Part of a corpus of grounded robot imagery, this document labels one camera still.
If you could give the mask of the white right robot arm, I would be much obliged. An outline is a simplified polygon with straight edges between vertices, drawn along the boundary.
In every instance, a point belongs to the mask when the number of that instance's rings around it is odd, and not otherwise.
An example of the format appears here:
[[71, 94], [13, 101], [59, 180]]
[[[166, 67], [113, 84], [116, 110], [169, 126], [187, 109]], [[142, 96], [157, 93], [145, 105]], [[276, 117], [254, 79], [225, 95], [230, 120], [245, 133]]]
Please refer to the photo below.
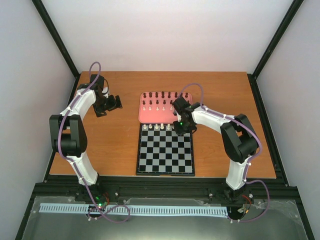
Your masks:
[[197, 125], [221, 134], [224, 150], [230, 159], [226, 183], [234, 191], [242, 188], [246, 183], [251, 158], [261, 149], [261, 142], [248, 117], [244, 114], [226, 115], [199, 102], [190, 104], [182, 96], [172, 105], [177, 116], [173, 122], [177, 135], [193, 134]]

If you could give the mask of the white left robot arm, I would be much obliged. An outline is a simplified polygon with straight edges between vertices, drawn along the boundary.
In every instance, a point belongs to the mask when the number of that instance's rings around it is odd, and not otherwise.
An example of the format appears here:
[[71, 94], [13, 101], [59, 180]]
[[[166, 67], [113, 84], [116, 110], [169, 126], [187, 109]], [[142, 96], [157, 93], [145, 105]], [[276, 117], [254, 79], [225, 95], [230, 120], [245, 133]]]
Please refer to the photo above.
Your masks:
[[109, 94], [109, 86], [104, 87], [105, 83], [107, 80], [103, 76], [91, 75], [89, 83], [78, 86], [67, 108], [49, 118], [53, 151], [69, 162], [78, 177], [79, 184], [89, 186], [86, 195], [95, 202], [103, 198], [104, 188], [96, 184], [98, 173], [86, 152], [88, 138], [83, 119], [90, 107], [93, 107], [98, 118], [123, 107], [120, 96]]

